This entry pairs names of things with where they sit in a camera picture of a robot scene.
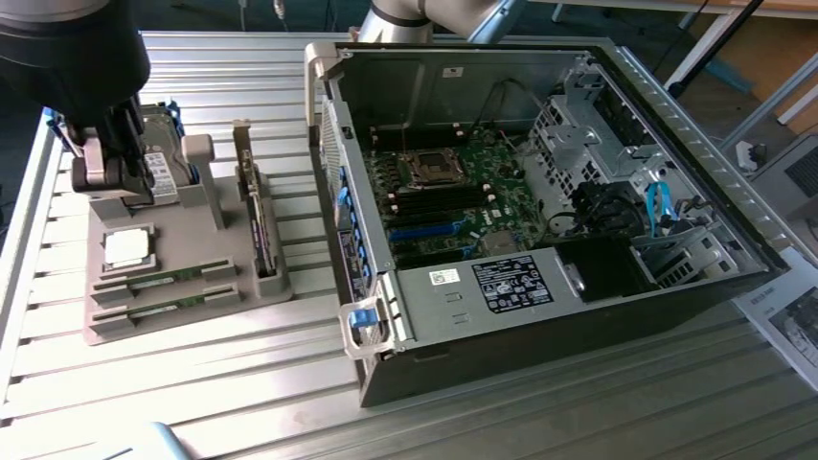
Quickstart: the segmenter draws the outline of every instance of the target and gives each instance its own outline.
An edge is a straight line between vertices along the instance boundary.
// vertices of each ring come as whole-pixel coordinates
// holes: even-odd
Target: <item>motherboard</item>
[[[399,268],[515,253],[539,241],[542,205],[502,136],[478,128],[451,147],[366,155]]]

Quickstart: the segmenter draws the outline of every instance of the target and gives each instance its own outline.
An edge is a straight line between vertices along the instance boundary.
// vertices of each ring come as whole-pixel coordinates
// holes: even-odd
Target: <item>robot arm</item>
[[[64,115],[77,192],[151,198],[136,99],[148,75],[127,0],[0,0],[0,76]]]
[[[358,39],[426,43],[438,23],[472,43],[494,43],[524,6],[524,0],[374,0]]]

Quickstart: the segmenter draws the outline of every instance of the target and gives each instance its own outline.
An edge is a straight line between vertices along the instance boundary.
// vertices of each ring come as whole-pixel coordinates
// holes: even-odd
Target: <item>green circuit board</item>
[[[388,209],[388,195],[394,193],[398,185],[406,190],[412,181],[410,167],[396,160],[406,158],[414,152],[435,150],[440,151],[440,149],[383,151],[366,157],[384,227],[388,227],[390,220],[395,218]],[[478,130],[468,143],[451,150],[464,174],[459,185],[490,184],[494,200],[474,208],[446,211],[451,222],[459,222],[459,231],[455,235],[391,242],[392,254],[399,261],[399,254],[435,254],[455,249],[464,249],[464,259],[483,257],[488,254],[484,254],[479,244],[480,239],[487,234],[503,230],[511,232],[520,250],[531,248],[542,238],[544,222],[538,218],[538,203],[524,176],[520,175],[514,151],[502,139],[495,137],[491,131]],[[394,178],[395,167],[398,181]]]

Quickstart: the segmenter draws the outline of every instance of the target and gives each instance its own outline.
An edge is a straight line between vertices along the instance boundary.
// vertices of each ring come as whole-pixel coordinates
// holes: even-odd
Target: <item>metal table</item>
[[[172,425],[196,458],[818,455],[815,394],[727,305],[663,335],[358,408],[303,121],[302,50],[319,39],[346,37],[145,34],[143,99],[171,96],[188,133],[214,135],[216,174],[230,121],[254,121],[298,292],[284,304],[85,346],[88,204],[40,126],[0,261],[0,457],[81,456],[143,420]]]

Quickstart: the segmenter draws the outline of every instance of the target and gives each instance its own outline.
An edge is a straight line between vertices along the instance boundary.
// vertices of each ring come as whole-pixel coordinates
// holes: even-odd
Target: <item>power supply label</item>
[[[494,313],[554,302],[531,256],[476,264],[471,268]]]

